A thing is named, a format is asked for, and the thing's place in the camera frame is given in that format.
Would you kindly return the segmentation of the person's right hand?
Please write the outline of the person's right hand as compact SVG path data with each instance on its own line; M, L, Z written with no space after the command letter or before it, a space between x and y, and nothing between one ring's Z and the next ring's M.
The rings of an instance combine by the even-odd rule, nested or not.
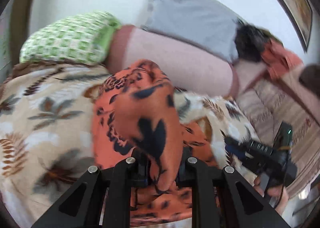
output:
M264 191L260 187L260 177L256 177L254 180L253 188L263 197ZM286 188L282 186L271 187L267 191L268 195L271 197L276 197L278 199L278 205L276 206L276 211L279 215L282 215L285 211L285 208L289 202L289 195Z

